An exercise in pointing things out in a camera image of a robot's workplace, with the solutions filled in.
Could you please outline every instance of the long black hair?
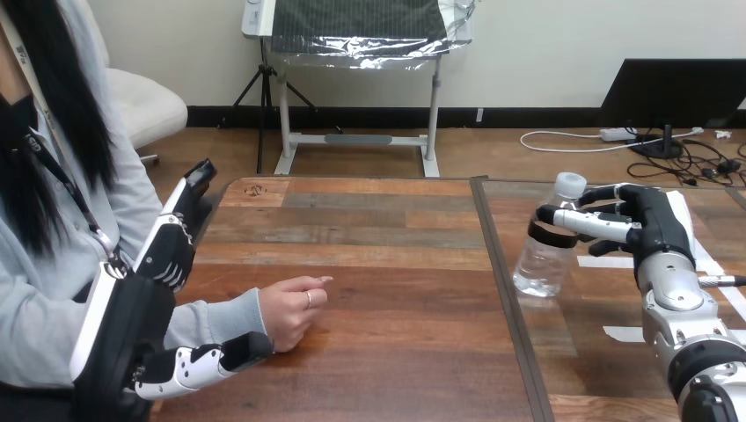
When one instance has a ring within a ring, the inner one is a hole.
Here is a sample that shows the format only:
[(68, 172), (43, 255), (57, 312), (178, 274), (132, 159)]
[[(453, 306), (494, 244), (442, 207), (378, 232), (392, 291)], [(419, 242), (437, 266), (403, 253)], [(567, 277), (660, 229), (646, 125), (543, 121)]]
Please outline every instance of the long black hair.
[[(77, 57), (56, 0), (0, 0), (26, 46), (49, 109), (81, 164), (88, 185), (114, 179), (111, 139)], [(62, 220), (43, 168), (22, 140), (21, 130), (0, 126), (0, 198), (8, 223), (31, 252), (52, 252), (52, 234)]]

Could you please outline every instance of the plastic water bottle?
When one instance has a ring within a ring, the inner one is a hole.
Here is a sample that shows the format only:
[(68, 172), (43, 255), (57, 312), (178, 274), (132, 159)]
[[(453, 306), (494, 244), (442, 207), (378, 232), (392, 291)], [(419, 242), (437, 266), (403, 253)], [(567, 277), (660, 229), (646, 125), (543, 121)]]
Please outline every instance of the plastic water bottle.
[[(566, 209), (577, 209), (574, 201), (585, 191), (586, 179), (574, 173), (560, 173), (554, 183), (552, 196), (539, 205), (549, 204)], [(528, 295), (555, 296), (562, 288), (575, 260), (577, 235), (550, 224), (531, 221), (529, 238), (513, 273), (518, 290)]]

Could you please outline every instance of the white chair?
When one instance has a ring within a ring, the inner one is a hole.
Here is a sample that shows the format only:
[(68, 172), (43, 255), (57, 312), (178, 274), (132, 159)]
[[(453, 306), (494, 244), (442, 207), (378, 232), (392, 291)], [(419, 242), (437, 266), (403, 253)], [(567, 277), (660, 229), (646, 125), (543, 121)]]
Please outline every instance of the white chair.
[[(187, 125), (187, 105), (164, 86), (144, 76), (109, 68), (109, 53), (99, 24), (86, 0), (77, 0), (104, 58), (114, 103), (135, 149), (179, 132)], [(158, 156), (143, 156), (143, 163), (157, 163)]]

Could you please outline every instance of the bottle cap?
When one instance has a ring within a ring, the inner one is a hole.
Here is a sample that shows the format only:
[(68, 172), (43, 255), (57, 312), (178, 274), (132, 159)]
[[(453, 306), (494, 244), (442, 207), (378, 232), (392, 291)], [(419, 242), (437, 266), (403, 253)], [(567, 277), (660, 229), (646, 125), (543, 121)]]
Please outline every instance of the bottle cap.
[(563, 198), (577, 200), (585, 192), (586, 179), (575, 173), (560, 173), (554, 182), (554, 192)]

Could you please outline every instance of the woman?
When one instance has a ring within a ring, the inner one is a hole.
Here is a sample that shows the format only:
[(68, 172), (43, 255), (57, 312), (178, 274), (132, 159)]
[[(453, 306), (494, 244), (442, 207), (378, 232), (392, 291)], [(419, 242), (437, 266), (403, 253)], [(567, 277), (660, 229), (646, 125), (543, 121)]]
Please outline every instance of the woman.
[[(50, 134), (13, 55), (18, 46), (0, 32), (0, 382), (19, 387), (70, 386), (81, 292), (104, 257), (70, 194), (23, 142), (29, 127), (130, 264), (161, 208), (112, 108), (103, 61), (77, 1), (0, 0), (61, 134)], [(325, 304), (328, 280), (302, 277), (229, 302), (179, 306), (165, 347), (219, 344), (259, 331), (286, 352)]]

